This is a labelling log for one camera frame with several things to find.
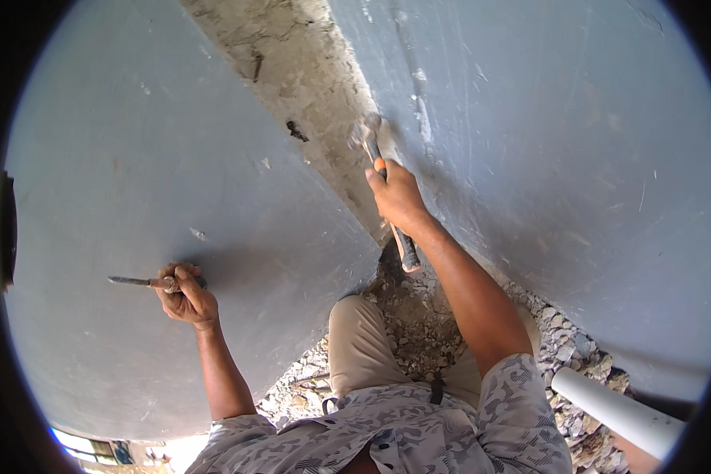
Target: hand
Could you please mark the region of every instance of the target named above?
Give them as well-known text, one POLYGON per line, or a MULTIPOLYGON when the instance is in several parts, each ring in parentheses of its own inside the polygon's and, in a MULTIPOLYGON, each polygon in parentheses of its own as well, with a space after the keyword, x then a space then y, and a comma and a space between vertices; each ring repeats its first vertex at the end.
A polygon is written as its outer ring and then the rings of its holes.
POLYGON ((179 282, 180 292, 155 291, 170 318, 191 322, 195 329, 203 331, 218 322, 218 301, 213 293, 197 284, 195 277, 199 274, 199 267, 173 261, 158 271, 158 277, 174 277, 179 282))
POLYGON ((384 164, 387 166, 387 182, 373 169, 366 170, 366 180, 374 191, 379 215, 406 235, 416 237, 435 218, 421 199, 414 175, 393 160, 384 160, 384 164))

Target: forearm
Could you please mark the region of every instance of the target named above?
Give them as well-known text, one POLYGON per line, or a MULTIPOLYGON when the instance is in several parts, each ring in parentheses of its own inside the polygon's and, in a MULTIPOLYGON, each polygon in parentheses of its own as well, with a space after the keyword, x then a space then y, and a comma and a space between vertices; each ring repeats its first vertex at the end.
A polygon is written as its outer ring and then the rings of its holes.
POLYGON ((255 414, 250 390, 229 354, 218 319, 204 328, 196 327, 195 333, 211 418, 255 414))
POLYGON ((493 278, 434 218, 415 232, 445 289, 461 335, 484 376, 512 354, 532 354, 527 331, 511 300, 493 278))

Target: hammer head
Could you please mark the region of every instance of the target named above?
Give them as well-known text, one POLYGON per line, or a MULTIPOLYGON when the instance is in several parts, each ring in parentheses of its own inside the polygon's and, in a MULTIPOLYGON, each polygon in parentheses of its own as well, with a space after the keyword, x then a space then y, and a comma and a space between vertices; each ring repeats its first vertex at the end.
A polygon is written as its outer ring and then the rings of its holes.
POLYGON ((382 124, 382 116, 377 112, 370 112, 363 115, 353 123, 348 137, 348 147, 351 149, 369 149, 367 143, 374 140, 376 143, 379 134, 379 127, 382 124))

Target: camouflage shirt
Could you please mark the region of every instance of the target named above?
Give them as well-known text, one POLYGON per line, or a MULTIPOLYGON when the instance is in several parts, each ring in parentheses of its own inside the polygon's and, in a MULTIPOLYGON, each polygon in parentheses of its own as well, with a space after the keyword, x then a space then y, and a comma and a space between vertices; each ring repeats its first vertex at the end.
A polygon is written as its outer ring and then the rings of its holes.
POLYGON ((281 431, 261 415, 221 419, 187 474, 341 470, 371 442, 380 472, 571 473, 531 355, 505 358, 485 375, 480 409, 421 384, 348 393, 337 412, 281 431))

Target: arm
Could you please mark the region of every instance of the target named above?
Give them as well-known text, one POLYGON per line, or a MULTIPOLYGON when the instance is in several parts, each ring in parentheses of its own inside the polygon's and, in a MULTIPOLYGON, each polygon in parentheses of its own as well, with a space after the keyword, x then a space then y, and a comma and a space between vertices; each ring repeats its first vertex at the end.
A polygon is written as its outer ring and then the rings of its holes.
POLYGON ((529 336, 510 299, 429 214, 416 178, 392 160, 386 164, 387 182, 373 170, 366 171, 379 212, 427 255, 482 377, 507 356, 532 355, 529 336))
POLYGON ((179 281, 181 293, 158 290, 158 297, 169 317, 195 326, 211 418, 255 415, 256 407, 248 385, 234 364, 221 332, 218 301, 210 291, 203 290, 195 282, 194 277, 199 274, 198 267, 180 261, 163 267, 158 277, 174 276, 179 281))

